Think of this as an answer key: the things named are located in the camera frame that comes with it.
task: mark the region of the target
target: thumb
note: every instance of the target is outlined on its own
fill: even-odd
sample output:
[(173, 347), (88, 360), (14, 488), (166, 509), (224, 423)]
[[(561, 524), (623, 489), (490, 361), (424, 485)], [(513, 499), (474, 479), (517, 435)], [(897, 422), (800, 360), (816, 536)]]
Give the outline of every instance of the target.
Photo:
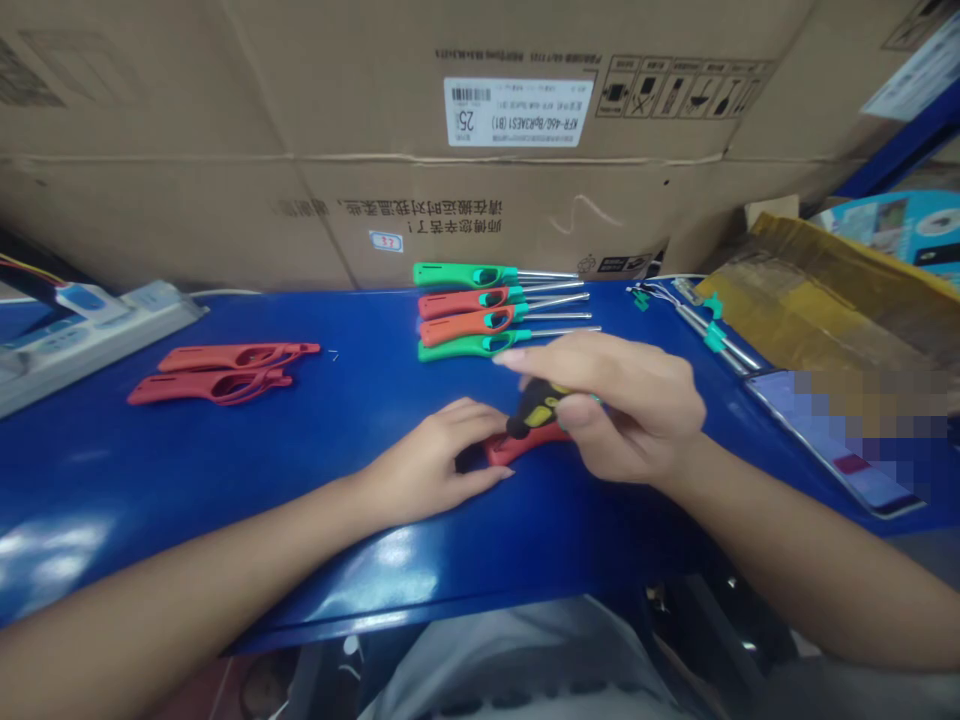
[(453, 502), (459, 505), (474, 495), (486, 492), (498, 482), (506, 480), (513, 474), (514, 471), (508, 467), (493, 466), (454, 477), (449, 483)]
[(574, 393), (557, 405), (557, 419), (580, 449), (587, 469), (604, 480), (620, 480), (636, 466), (636, 454), (589, 395)]

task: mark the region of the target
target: white power strip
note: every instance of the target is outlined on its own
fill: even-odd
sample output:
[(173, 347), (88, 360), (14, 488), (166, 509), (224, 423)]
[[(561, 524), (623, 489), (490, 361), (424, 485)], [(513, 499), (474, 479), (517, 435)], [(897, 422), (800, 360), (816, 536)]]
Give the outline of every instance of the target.
[(0, 418), (196, 322), (208, 311), (161, 280), (120, 299), (133, 312), (99, 326), (77, 315), (2, 346), (5, 354), (18, 357), (24, 371), (0, 373)]

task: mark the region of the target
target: red wire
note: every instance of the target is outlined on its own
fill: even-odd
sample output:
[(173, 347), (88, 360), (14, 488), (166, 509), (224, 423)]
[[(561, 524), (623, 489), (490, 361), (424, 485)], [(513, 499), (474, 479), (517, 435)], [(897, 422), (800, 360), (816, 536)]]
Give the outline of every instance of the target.
[(55, 282), (54, 280), (51, 280), (46, 275), (42, 275), (41, 273), (38, 273), (35, 270), (31, 270), (30, 268), (25, 268), (22, 265), (15, 265), (14, 263), (8, 263), (6, 260), (0, 260), (0, 265), (6, 265), (7, 267), (16, 268), (17, 270), (23, 270), (24, 272), (28, 272), (31, 275), (36, 275), (41, 280), (46, 280), (48, 283), (50, 283), (54, 287), (63, 287), (63, 285), (61, 285), (58, 282)]

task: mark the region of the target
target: hand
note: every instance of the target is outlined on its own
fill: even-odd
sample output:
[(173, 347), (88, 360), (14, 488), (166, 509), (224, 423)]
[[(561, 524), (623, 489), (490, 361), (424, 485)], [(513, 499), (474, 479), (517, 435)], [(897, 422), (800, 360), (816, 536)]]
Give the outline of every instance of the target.
[(612, 408), (608, 415), (581, 393), (557, 405), (587, 469), (604, 480), (656, 485), (668, 478), (706, 416), (690, 364), (652, 345), (578, 332), (544, 347), (506, 350), (493, 361), (593, 393)]
[(506, 467), (459, 474), (454, 458), (470, 445), (506, 430), (507, 416), (460, 398), (428, 415), (400, 442), (351, 480), (383, 527), (416, 522), (455, 508), (513, 475)]

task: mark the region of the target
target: yellow wire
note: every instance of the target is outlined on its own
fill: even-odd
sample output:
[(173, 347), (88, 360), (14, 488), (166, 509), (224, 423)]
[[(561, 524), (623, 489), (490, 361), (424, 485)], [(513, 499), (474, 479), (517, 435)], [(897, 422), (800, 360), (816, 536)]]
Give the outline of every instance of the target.
[(67, 281), (66, 281), (66, 280), (64, 280), (64, 279), (61, 278), (61, 277), (57, 277), (56, 275), (54, 275), (54, 274), (53, 274), (52, 272), (50, 272), (49, 270), (41, 270), (40, 268), (34, 267), (33, 265), (27, 265), (25, 262), (21, 262), (20, 260), (15, 260), (14, 258), (10, 257), (9, 255), (4, 255), (3, 253), (0, 253), (0, 257), (2, 257), (4, 260), (7, 260), (7, 261), (9, 261), (9, 262), (12, 262), (14, 265), (19, 265), (20, 267), (24, 267), (24, 268), (26, 268), (27, 270), (33, 270), (34, 272), (38, 272), (38, 273), (40, 273), (41, 275), (46, 275), (46, 276), (49, 277), (49, 278), (53, 278), (54, 280), (56, 280), (56, 281), (57, 281), (58, 283), (60, 283), (61, 285), (66, 285), (66, 284), (67, 284)]

